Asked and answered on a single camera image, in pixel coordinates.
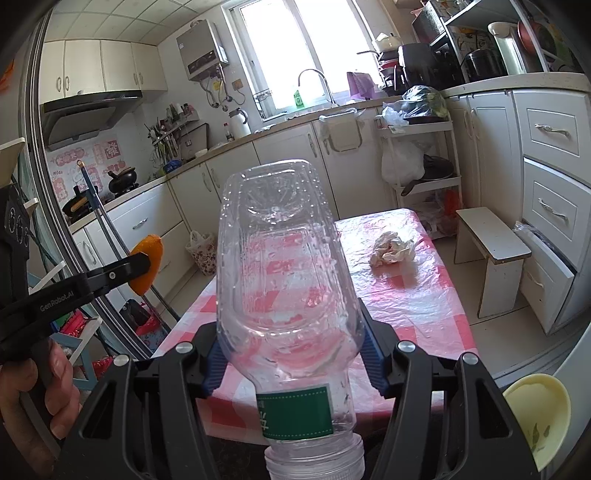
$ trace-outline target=red and white tablecloth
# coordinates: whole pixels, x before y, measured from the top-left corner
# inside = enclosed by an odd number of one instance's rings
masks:
[[[464,351],[476,352],[470,326],[447,270],[416,214],[408,209],[374,213],[336,223],[355,291],[375,320],[394,327],[403,340],[412,340],[427,353],[457,359]],[[415,242],[412,262],[371,268],[368,260],[377,237],[398,232]],[[286,247],[273,268],[289,271],[293,263]],[[270,305],[273,296],[268,294]],[[215,278],[162,342],[154,356],[179,342],[190,341],[204,323],[216,320]],[[393,400],[384,400],[369,383],[361,357],[349,370],[357,431],[366,434],[386,426]],[[266,443],[261,434],[255,389],[232,365],[222,385],[207,400],[198,400],[208,435],[248,443]]]

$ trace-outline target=ceiling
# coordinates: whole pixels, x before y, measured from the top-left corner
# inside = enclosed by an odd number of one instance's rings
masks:
[[[220,0],[61,0],[46,41],[97,38],[158,45]]]

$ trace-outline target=crumpled tissue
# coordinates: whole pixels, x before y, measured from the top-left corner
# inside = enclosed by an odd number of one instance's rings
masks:
[[[403,241],[397,232],[384,232],[374,243],[369,264],[372,267],[380,267],[403,260],[414,260],[414,242]]]

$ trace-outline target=white stool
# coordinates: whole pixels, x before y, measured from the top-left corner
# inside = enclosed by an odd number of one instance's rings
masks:
[[[524,258],[531,250],[486,207],[458,210],[454,263],[486,258],[486,277],[478,318],[510,311],[521,279]]]

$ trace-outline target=white kettle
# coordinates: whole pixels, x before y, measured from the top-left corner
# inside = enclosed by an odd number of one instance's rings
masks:
[[[230,112],[230,128],[235,140],[251,134],[251,129],[248,126],[248,114],[240,107]]]

